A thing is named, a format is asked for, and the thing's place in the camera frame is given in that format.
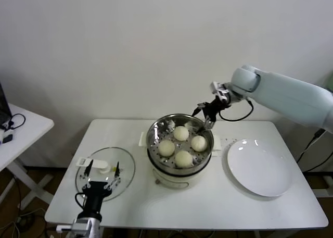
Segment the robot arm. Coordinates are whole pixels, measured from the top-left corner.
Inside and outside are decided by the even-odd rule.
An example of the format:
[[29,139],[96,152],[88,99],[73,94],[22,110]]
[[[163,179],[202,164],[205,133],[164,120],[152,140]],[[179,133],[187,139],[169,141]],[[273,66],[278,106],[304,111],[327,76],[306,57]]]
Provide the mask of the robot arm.
[[91,160],[89,166],[84,171],[84,179],[86,184],[82,187],[82,193],[76,195],[84,195],[85,201],[82,212],[74,220],[72,225],[58,225],[57,232],[68,232],[66,238],[100,238],[99,225],[102,221],[100,214],[103,199],[111,195],[120,184],[120,168],[117,163],[114,177],[111,182],[108,181],[92,181],[89,177],[94,160]]
[[251,98],[301,125],[333,133],[333,95],[319,86],[244,65],[235,70],[230,83],[213,82],[211,90],[215,100],[197,108],[204,111],[206,128],[213,127],[216,119],[212,116],[216,118],[220,110]]

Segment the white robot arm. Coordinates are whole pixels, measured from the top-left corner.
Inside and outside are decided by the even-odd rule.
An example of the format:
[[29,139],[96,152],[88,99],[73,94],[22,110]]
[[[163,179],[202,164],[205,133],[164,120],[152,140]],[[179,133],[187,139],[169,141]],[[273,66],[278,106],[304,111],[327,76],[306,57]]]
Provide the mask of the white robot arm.
[[193,114],[203,110],[206,128],[213,127],[220,110],[251,98],[301,125],[333,133],[333,95],[319,86],[244,65],[235,70],[230,83],[213,82],[211,90],[215,100],[199,104]]

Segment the black cable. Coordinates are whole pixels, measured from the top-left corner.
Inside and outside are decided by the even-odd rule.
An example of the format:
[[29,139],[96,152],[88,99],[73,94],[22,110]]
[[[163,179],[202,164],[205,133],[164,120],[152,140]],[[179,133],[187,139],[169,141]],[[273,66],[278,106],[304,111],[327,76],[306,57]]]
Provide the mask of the black cable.
[[1,233],[0,238],[4,237],[4,234],[6,233],[6,231],[11,227],[12,225],[8,225],[8,227],[5,228],[5,230]]
[[325,161],[323,161],[321,164],[319,164],[319,165],[313,167],[312,169],[308,169],[307,171],[304,171],[303,173],[306,173],[306,172],[309,172],[309,171],[311,171],[311,170],[313,170],[313,169],[318,168],[319,166],[321,166],[321,165],[323,165],[325,162],[327,162],[332,156],[333,156],[333,151],[332,151],[332,153],[331,153],[331,154],[325,159]]
[[20,237],[20,230],[15,229],[15,233],[16,233],[17,238]]
[[84,195],[84,193],[82,193],[82,192],[78,192],[78,193],[76,193],[75,194],[75,201],[76,201],[76,203],[83,209],[83,205],[79,202],[79,200],[78,200],[78,195]]
[[297,159],[297,163],[302,159],[303,155],[305,154],[305,152],[307,151],[307,148],[310,147],[310,145],[317,140],[318,138],[320,138],[323,134],[325,133],[324,129],[320,129],[318,130],[316,133],[314,133],[312,139],[309,141],[309,143],[307,144],[307,146],[305,147],[305,149],[303,150],[303,152],[301,153],[300,157]]
[[[15,116],[21,116],[21,117],[23,117],[23,122],[20,125],[18,125],[16,127],[13,127],[13,125],[14,125],[13,118]],[[23,114],[16,113],[16,114],[12,115],[12,117],[10,118],[10,120],[8,122],[8,128],[7,129],[12,129],[12,130],[17,129],[17,128],[21,127],[23,124],[25,124],[25,120],[26,120],[26,118],[25,118],[25,116]]]
[[46,222],[44,216],[40,216],[40,215],[35,215],[35,216],[36,217],[40,217],[44,221],[43,231],[36,238],[40,238],[40,237],[42,237],[42,235],[45,235],[46,238],[49,238],[49,236],[47,235],[47,232],[46,232],[46,230],[47,230],[47,228],[46,228],[47,227],[47,222]]
[[21,216],[20,221],[16,222],[16,226],[20,232],[26,232],[34,225],[35,219],[34,213]]
[[228,121],[228,122],[237,122],[237,121],[244,120],[244,119],[247,118],[249,115],[251,115],[252,112],[253,112],[253,110],[254,110],[253,103],[252,103],[250,100],[248,100],[248,99],[246,99],[246,101],[247,101],[248,104],[251,106],[251,110],[250,110],[250,112],[249,112],[246,116],[241,117],[241,118],[239,118],[239,119],[227,119],[227,118],[222,117],[221,112],[219,112],[219,116],[221,117],[222,120],[224,120],[224,121]]

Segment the cable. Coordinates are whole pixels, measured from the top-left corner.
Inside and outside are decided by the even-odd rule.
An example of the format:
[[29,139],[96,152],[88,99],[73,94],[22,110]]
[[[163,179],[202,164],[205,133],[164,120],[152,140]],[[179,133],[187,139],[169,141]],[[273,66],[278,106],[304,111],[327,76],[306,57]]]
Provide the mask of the cable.
[[[13,118],[14,118],[15,116],[21,116],[21,117],[23,117],[23,122],[22,122],[20,125],[16,126],[16,127],[12,127],[12,126],[14,125]],[[7,129],[8,129],[8,130],[9,130],[9,129],[12,129],[12,130],[17,129],[17,128],[21,127],[23,124],[25,124],[25,120],[26,120],[26,118],[25,118],[25,116],[24,116],[23,114],[21,114],[21,113],[16,113],[16,114],[12,115],[12,117],[10,118],[10,120],[9,120],[9,122],[8,122],[8,128],[7,128]]]
[[17,189],[18,189],[18,192],[19,192],[19,207],[18,207],[18,213],[17,213],[17,217],[15,218],[15,221],[11,221],[9,224],[5,225],[4,227],[0,228],[1,229],[5,229],[0,237],[3,237],[3,235],[5,234],[5,232],[11,227],[11,225],[14,225],[14,228],[12,230],[12,234],[11,234],[11,237],[13,238],[14,237],[14,233],[15,231],[17,232],[17,237],[19,238],[20,237],[20,231],[19,231],[19,228],[17,227],[16,225],[16,221],[17,219],[19,218],[20,216],[20,213],[21,213],[21,189],[20,189],[20,186],[19,186],[19,183],[16,179],[16,177],[13,177],[13,179],[15,180],[15,183],[16,183],[16,186],[17,186]]
[[47,227],[47,222],[46,222],[44,216],[38,216],[38,215],[36,215],[36,217],[40,217],[44,221],[44,228],[41,231],[41,233],[39,234],[39,236],[37,236],[37,238],[42,237],[42,235],[44,235],[45,237],[49,238],[49,236],[47,234],[47,228],[46,228]]
[[29,212],[29,213],[26,213],[26,214],[20,215],[20,217],[30,215],[30,214],[32,214],[32,213],[35,213],[35,212],[39,211],[39,210],[42,210],[44,213],[46,213],[46,211],[45,211],[44,208],[38,208],[38,209],[35,209],[34,211],[31,211],[31,212]]
[[76,193],[75,194],[75,201],[76,201],[76,203],[83,209],[83,205],[79,202],[79,200],[78,200],[78,195],[84,195],[84,193],[82,193],[82,192],[78,192],[78,193]]
[[321,165],[323,165],[325,162],[327,162],[332,156],[333,156],[333,151],[332,151],[332,153],[331,153],[331,154],[325,159],[325,161],[323,161],[321,164],[319,164],[319,165],[313,167],[312,169],[308,169],[307,171],[304,171],[303,173],[306,173],[306,172],[309,172],[309,171],[311,171],[311,170],[314,170],[314,169],[318,168],[319,166],[321,166]]
[[143,229],[140,230],[140,232],[139,232],[139,234],[137,236],[138,238],[141,238],[143,231],[144,231]]
[[326,130],[324,129],[320,129],[318,130],[316,133],[314,133],[313,138],[311,139],[311,141],[309,141],[309,143],[307,144],[307,146],[305,147],[305,149],[303,150],[303,152],[300,154],[300,157],[297,159],[297,163],[302,159],[304,153],[312,146],[314,145],[324,134],[326,133]]
[[249,112],[246,116],[241,117],[241,118],[239,118],[239,119],[226,119],[226,118],[222,117],[221,112],[219,112],[219,116],[221,117],[222,120],[224,120],[224,121],[228,121],[228,122],[237,122],[237,121],[244,120],[244,119],[247,118],[249,115],[251,115],[252,112],[253,112],[253,110],[254,110],[253,103],[252,103],[250,100],[248,100],[248,99],[246,99],[246,101],[247,101],[248,104],[251,106],[251,110],[250,110],[250,112]]
[[166,236],[166,238],[170,238],[172,232],[173,232],[173,230],[170,231],[170,233]]

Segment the small white table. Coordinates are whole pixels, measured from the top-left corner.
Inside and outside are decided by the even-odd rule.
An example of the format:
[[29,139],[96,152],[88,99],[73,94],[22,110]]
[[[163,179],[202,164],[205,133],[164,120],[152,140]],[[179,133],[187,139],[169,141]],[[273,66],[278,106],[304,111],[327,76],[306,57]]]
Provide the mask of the small white table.
[[[9,104],[9,108],[13,115],[17,113],[23,114],[26,118],[26,121],[23,126],[15,130],[14,137],[11,142],[0,145],[0,171],[7,167],[10,172],[12,172],[28,188],[31,189],[31,192],[21,201],[21,209],[25,209],[35,197],[38,197],[46,203],[50,204],[53,195],[43,190],[43,187],[53,177],[47,174],[38,184],[36,184],[26,174],[27,171],[24,169],[21,163],[15,161],[15,159],[18,158],[19,155],[21,155],[39,138],[41,138],[47,131],[49,131],[53,127],[54,123],[48,118],[42,117],[15,105]],[[15,124],[20,123],[21,120],[22,119],[19,116],[15,117]],[[3,201],[14,182],[14,179],[12,179],[7,185],[2,195],[0,196],[0,203]]]
[[[75,163],[105,147],[122,147],[135,159],[131,185],[117,198],[104,202],[101,226],[142,229],[277,230],[322,228],[328,220],[283,139],[271,122],[217,122],[213,133],[222,151],[212,157],[202,180],[186,190],[156,185],[144,147],[138,146],[142,131],[152,120],[97,119],[90,124],[45,219],[70,224],[80,213],[74,201]],[[225,159],[235,140],[259,139],[279,150],[290,163],[293,183],[281,197],[265,198],[245,190],[230,176]],[[288,231],[282,236],[290,235]]]

